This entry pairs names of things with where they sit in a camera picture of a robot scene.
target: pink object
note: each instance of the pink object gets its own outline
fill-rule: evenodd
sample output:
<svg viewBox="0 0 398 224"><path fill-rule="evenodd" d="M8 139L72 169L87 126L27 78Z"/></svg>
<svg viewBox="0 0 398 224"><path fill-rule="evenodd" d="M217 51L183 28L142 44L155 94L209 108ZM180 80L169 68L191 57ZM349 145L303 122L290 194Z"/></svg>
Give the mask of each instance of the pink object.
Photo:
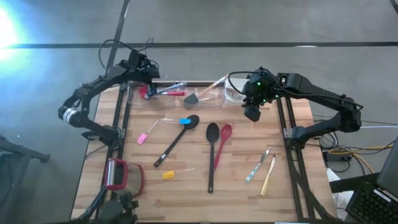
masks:
<svg viewBox="0 0 398 224"><path fill-rule="evenodd" d="M147 91L148 91L148 85L144 85L144 86L142 86L142 87L138 90L138 94L139 94L142 98L146 99L145 95L147 94Z"/></svg>
<svg viewBox="0 0 398 224"><path fill-rule="evenodd" d="M221 144L220 148L217 151L216 159L214 159L214 171L217 169L218 161L220 160L221 150L223 149L224 143L231 137L232 135L232 126L227 124L224 125L221 129Z"/></svg>
<svg viewBox="0 0 398 224"><path fill-rule="evenodd" d="M147 137L148 137L147 133L142 133L137 139L138 145L142 145L144 143L145 139L147 139Z"/></svg>

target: yellow cable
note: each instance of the yellow cable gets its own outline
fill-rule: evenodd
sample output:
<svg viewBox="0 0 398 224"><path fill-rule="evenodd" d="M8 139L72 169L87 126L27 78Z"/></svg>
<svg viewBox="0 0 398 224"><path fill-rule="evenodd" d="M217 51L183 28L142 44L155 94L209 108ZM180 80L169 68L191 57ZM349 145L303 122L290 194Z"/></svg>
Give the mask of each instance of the yellow cable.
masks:
<svg viewBox="0 0 398 224"><path fill-rule="evenodd" d="M349 151L345 151L345 152L335 152L335 151L340 151L340 149L330 149L328 152L329 152L329 154L331 154L331 155L347 155L347 154L351 154L351 153L354 153L354 152L358 152L358 151L360 151L361 149L358 149L357 151L352 151L352 152L349 152Z"/></svg>
<svg viewBox="0 0 398 224"><path fill-rule="evenodd" d="M389 146L389 147L386 147L386 146L374 146L374 147L367 147L367 148L364 148L364 149L378 150L378 149L390 149L390 148L392 148L392 146Z"/></svg>
<svg viewBox="0 0 398 224"><path fill-rule="evenodd" d="M368 169L372 172L372 174L374 174L374 170L372 169L372 167L361 156L359 156L355 152L353 152L353 156L355 156L357 159L360 159L368 167Z"/></svg>

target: metal knife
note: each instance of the metal knife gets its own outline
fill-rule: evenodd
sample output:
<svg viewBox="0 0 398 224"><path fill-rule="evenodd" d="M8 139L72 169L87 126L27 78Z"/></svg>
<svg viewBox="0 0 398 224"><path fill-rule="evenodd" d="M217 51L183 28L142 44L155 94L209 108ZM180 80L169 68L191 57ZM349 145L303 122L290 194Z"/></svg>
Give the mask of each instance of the metal knife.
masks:
<svg viewBox="0 0 398 224"><path fill-rule="evenodd" d="M262 196L264 196L266 194L266 190L267 190L267 187L268 187L269 176L271 175L271 172L274 169L274 165L275 165L275 155L272 156L271 165L269 166L266 180L264 181L264 185L262 186L262 189L260 191L260 195L262 195Z"/></svg>
<svg viewBox="0 0 398 224"><path fill-rule="evenodd" d="M246 183L249 183L250 179L254 176L254 174L256 173L256 171L258 170L258 168L261 166L262 162L266 159L266 157L268 156L269 153L269 149L271 147L269 147L267 149L267 151L261 156L260 162L257 164L257 166L253 169L253 171L249 174L249 176L246 178Z"/></svg>

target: black keyboard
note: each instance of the black keyboard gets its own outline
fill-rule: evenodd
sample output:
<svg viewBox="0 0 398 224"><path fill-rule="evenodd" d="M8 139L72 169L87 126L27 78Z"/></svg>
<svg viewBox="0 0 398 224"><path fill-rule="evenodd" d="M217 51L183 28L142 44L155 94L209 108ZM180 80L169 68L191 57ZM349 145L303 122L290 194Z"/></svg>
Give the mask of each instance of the black keyboard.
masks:
<svg viewBox="0 0 398 224"><path fill-rule="evenodd" d="M361 223L398 224L398 202L368 183L354 192L346 211Z"/></svg>

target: red handle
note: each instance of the red handle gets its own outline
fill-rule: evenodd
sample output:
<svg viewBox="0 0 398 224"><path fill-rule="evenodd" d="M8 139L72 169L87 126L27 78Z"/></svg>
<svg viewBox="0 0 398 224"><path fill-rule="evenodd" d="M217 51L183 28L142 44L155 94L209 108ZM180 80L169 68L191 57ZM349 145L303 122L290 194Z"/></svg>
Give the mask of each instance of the red handle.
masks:
<svg viewBox="0 0 398 224"><path fill-rule="evenodd" d="M187 93L184 91L168 91L163 94L169 95L169 96L185 96Z"/></svg>
<svg viewBox="0 0 398 224"><path fill-rule="evenodd" d="M214 159L214 172L217 169L218 161L220 160L221 150L223 149L223 146L224 146L224 141L221 142L220 148L217 151L216 159Z"/></svg>

